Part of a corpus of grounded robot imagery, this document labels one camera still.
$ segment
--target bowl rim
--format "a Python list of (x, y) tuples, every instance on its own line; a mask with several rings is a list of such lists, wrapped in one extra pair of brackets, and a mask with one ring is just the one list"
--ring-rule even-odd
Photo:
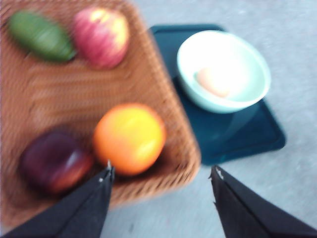
[[(202, 35), (202, 34), (206, 34), (206, 33), (220, 34), (224, 37), (229, 37), (229, 38), (231, 38), (230, 40), (233, 40), (236, 43), (238, 43), (242, 48), (247, 50), (252, 55), (252, 57), (255, 59), (255, 61), (260, 66), (260, 68), (263, 72), (263, 75), (264, 75), (264, 87), (262, 89), (262, 92), (256, 98), (254, 98), (252, 100), (248, 100), (248, 101), (230, 100), (228, 98), (222, 98), (222, 97), (219, 97), (219, 96), (212, 94), (207, 89), (205, 89), (203, 86), (201, 86), (196, 80), (194, 80), (194, 83), (189, 83), (189, 81), (190, 81), (189, 78), (192, 78), (194, 76), (189, 76), (189, 75), (184, 73), (183, 67), (180, 65), (181, 52), (183, 51), (184, 47), (186, 47), (186, 45), (188, 44), (189, 39), (192, 39), (193, 37), (197, 37), (197, 35)], [(186, 83), (186, 85), (191, 90), (193, 90), (197, 95), (199, 95), (202, 99), (204, 99), (205, 101), (208, 101), (210, 103), (217, 104), (219, 106), (224, 106), (227, 108), (245, 108), (245, 107), (251, 106), (251, 105), (257, 103), (259, 100), (261, 100), (267, 94), (267, 92), (270, 88), (271, 73), (270, 73), (269, 67), (268, 67), (264, 57), (250, 43), (246, 42), (242, 38), (237, 37), (229, 32), (218, 31), (218, 30), (206, 30), (206, 31), (200, 31), (200, 32), (193, 34), (192, 36), (187, 38), (179, 47), (179, 49), (177, 51), (176, 61), (177, 61), (177, 69), (178, 69), (178, 72), (180, 74), (181, 80), (184, 83)]]

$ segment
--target plum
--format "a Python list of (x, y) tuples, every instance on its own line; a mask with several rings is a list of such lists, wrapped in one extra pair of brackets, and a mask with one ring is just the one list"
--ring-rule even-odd
[(49, 194), (68, 191), (90, 170), (94, 158), (68, 133), (51, 131), (22, 153), (19, 169), (30, 185)]

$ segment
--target egg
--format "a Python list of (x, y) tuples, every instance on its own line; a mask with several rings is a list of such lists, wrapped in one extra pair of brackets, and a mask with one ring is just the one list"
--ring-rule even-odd
[(196, 74), (196, 80), (206, 90), (222, 98), (229, 95), (232, 87), (230, 77), (225, 77), (225, 74), (221, 76), (221, 73), (210, 67), (199, 70)]

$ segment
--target dark teal tray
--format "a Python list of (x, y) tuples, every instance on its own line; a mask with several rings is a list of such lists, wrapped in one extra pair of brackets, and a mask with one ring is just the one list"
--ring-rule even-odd
[(178, 85), (176, 54), (191, 35), (204, 30), (224, 31), (217, 25), (159, 25), (151, 28), (183, 103), (202, 152), (202, 163), (213, 165), (228, 160), (281, 149), (285, 136), (264, 100), (232, 114), (214, 114), (195, 104)]

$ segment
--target orange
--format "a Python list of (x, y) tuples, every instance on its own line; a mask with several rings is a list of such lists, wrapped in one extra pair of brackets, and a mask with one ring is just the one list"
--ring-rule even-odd
[(97, 124), (93, 145), (99, 161), (110, 160), (118, 174), (132, 176), (147, 170), (166, 141), (163, 120), (150, 107), (121, 104), (108, 111)]

